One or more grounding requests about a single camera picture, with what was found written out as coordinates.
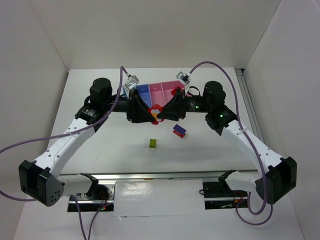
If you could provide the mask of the red white lego piece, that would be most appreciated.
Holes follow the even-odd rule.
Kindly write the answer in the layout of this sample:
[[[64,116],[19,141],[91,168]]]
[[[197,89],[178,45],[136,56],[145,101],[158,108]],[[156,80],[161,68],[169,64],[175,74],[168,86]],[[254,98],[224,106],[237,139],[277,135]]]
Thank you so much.
[[[153,125],[158,125],[159,123],[164,121],[163,118],[158,118],[158,114],[160,114],[162,110],[163,110],[163,107],[159,104],[154,104],[152,107],[148,109],[148,113],[152,115],[153,118],[155,119],[154,121],[151,122]]]

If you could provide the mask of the red lego brick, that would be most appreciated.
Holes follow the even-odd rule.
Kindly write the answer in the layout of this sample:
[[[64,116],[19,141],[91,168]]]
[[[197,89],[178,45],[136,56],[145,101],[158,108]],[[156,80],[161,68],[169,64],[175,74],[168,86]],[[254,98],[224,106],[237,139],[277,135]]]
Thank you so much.
[[[171,91],[171,95],[174,96],[174,95],[176,94],[176,92],[177,92],[177,89],[173,89],[173,90]]]

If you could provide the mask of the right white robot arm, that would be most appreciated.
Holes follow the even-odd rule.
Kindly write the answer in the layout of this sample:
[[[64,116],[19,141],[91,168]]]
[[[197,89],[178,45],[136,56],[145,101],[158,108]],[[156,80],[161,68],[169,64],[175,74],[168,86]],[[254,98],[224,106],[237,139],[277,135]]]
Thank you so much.
[[[257,173],[229,170],[218,179],[227,191],[255,192],[273,205],[296,187],[297,162],[271,150],[225,104],[226,93],[217,81],[205,84],[202,96],[185,96],[175,90],[173,98],[157,115],[160,119],[178,121],[187,112],[205,113],[208,126],[238,148],[256,167]]]

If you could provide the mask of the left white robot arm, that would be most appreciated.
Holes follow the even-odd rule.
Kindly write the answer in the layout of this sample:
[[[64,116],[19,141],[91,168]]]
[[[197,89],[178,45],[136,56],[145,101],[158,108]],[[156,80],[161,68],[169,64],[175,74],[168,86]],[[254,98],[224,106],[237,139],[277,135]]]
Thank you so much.
[[[89,96],[76,113],[70,126],[42,155],[32,162],[24,160],[18,167],[22,192],[47,207],[53,206],[63,196],[81,196],[88,199],[108,194],[105,186],[88,173],[61,177],[60,174],[82,144],[92,137],[108,119],[112,111],[130,113],[133,106],[147,109],[135,87],[139,80],[135,75],[128,79],[118,90],[124,89],[126,97],[120,91],[112,94],[112,85],[107,78],[97,78],[89,89]]]

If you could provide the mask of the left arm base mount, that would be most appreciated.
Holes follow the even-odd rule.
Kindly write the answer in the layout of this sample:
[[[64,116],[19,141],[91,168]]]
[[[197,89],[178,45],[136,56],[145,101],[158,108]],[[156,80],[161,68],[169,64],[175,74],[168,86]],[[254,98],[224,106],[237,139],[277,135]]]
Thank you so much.
[[[79,209],[84,213],[97,212],[101,208],[101,212],[114,211],[114,199],[116,182],[115,181],[101,181],[101,185],[95,196],[87,196],[84,193],[77,193],[75,199],[79,204]]]

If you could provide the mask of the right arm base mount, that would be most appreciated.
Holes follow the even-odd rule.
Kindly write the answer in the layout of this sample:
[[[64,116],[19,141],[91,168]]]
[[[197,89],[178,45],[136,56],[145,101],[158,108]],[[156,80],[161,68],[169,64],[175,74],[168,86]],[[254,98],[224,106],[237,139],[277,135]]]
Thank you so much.
[[[239,190],[223,190],[219,182],[203,182],[199,194],[206,210],[247,208],[248,194]]]

